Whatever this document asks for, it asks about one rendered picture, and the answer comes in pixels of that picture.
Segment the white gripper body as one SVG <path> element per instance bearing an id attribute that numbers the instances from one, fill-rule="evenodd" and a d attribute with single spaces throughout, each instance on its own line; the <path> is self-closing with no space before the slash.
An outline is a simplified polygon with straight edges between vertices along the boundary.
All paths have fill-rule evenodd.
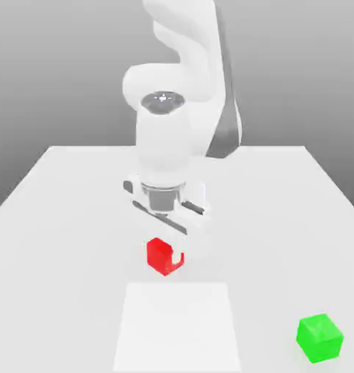
<path id="1" fill-rule="evenodd" d="M 154 212 L 145 204 L 132 200 L 137 228 L 151 237 L 193 237 L 205 231 L 208 225 L 208 209 L 190 201 L 177 203 L 177 209 L 169 213 Z"/>

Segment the small red cube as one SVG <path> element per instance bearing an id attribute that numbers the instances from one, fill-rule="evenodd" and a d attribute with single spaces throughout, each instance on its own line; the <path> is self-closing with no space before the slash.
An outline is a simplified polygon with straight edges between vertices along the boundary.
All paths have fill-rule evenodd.
<path id="1" fill-rule="evenodd" d="M 167 276 L 183 266 L 184 253 L 176 263 L 173 263 L 173 254 L 173 247 L 158 237 L 146 244 L 147 264 L 161 275 Z"/>

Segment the small green cube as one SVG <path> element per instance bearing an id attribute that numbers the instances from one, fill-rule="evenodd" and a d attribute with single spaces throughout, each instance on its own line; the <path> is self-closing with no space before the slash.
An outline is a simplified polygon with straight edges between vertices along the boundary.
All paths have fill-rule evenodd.
<path id="1" fill-rule="evenodd" d="M 326 313 L 299 320 L 296 342 L 312 364 L 337 358 L 344 338 Z"/>

